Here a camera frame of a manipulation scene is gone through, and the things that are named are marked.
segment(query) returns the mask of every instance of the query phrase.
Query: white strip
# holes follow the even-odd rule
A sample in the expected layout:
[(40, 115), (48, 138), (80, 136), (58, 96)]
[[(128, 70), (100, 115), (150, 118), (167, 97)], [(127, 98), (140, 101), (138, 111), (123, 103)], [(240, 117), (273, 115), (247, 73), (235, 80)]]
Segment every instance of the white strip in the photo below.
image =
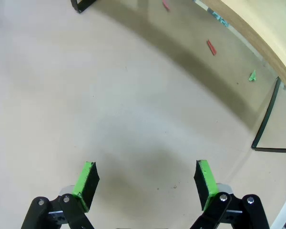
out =
[(286, 202), (283, 205), (280, 213), (277, 215), (277, 218), (271, 225), (270, 229), (282, 229), (286, 223)]

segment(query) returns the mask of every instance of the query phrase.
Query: white floor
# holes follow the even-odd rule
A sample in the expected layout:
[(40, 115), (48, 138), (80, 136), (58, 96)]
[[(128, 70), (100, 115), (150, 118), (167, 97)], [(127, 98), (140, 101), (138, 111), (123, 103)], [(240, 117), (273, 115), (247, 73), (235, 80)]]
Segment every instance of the white floor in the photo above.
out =
[(20, 228), (85, 161), (101, 178), (96, 229), (189, 228), (198, 159), (274, 221), (286, 154), (250, 145), (276, 76), (199, 6), (169, 3), (100, 0), (79, 15), (68, 0), (0, 0), (0, 229)]

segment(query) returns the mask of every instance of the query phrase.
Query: screw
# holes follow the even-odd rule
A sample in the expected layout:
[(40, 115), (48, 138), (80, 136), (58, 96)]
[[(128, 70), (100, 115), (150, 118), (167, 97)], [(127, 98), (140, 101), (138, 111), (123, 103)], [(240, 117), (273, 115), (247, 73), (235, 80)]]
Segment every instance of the screw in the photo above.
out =
[(38, 204), (41, 206), (41, 205), (43, 205), (44, 204), (44, 200), (43, 199), (40, 199), (39, 201), (38, 201)]
[(69, 197), (65, 197), (64, 199), (63, 199), (63, 201), (65, 202), (65, 203), (68, 203), (69, 202)]
[(228, 199), (226, 194), (222, 194), (219, 198), (222, 202), (225, 202)]
[(253, 197), (248, 197), (247, 202), (248, 202), (248, 204), (253, 204), (253, 202), (254, 202)]

